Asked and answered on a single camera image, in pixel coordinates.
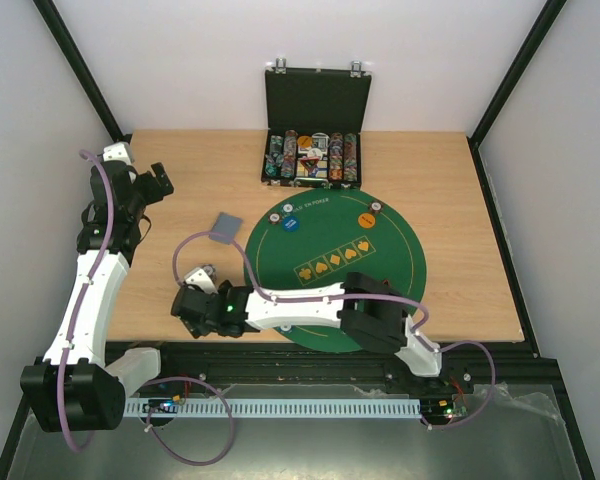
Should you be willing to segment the red chip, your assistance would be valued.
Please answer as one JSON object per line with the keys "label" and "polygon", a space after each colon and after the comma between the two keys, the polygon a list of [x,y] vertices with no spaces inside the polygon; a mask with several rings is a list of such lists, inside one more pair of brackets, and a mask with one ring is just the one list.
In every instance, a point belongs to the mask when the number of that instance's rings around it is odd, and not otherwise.
{"label": "red chip", "polygon": [[369,210],[373,214],[377,214],[381,212],[383,209],[383,204],[380,201],[373,201],[369,205]]}
{"label": "red chip", "polygon": [[281,221],[281,219],[281,215],[277,212],[273,212],[268,216],[268,222],[273,225],[278,224]]}

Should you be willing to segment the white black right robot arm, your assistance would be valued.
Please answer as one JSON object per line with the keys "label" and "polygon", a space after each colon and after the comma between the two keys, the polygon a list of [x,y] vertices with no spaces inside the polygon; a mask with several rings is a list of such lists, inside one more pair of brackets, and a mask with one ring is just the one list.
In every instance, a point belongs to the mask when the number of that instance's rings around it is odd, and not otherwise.
{"label": "white black right robot arm", "polygon": [[226,281],[203,288],[196,281],[180,286],[171,306],[195,338],[210,334],[239,338],[246,333],[289,327],[337,329],[359,348],[393,354],[407,365],[425,390],[440,390],[451,379],[439,344],[420,332],[408,309],[428,319],[428,310],[386,284],[352,272],[341,282],[299,290],[270,290]]}

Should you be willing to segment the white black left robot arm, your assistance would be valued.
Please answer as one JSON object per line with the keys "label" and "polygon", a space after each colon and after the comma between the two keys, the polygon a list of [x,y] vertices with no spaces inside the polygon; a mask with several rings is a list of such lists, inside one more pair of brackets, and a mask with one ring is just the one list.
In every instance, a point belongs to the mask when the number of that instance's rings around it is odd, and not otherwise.
{"label": "white black left robot arm", "polygon": [[133,348],[105,360],[117,295],[144,236],[147,206],[174,187],[161,163],[138,172],[127,144],[90,161],[92,199],[81,213],[77,271],[61,325],[43,358],[23,369],[20,386],[39,426],[48,433],[113,430],[127,399],[161,369],[154,348]]}

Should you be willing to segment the grey chip stack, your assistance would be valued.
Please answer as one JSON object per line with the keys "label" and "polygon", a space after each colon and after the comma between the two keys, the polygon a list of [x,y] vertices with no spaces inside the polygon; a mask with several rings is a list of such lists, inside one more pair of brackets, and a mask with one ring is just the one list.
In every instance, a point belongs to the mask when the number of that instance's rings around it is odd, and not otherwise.
{"label": "grey chip stack", "polygon": [[213,283],[215,283],[217,281],[217,273],[216,273],[216,268],[214,265],[205,264],[203,266],[203,270],[205,271],[205,273],[208,275],[208,277],[211,279],[211,281]]}

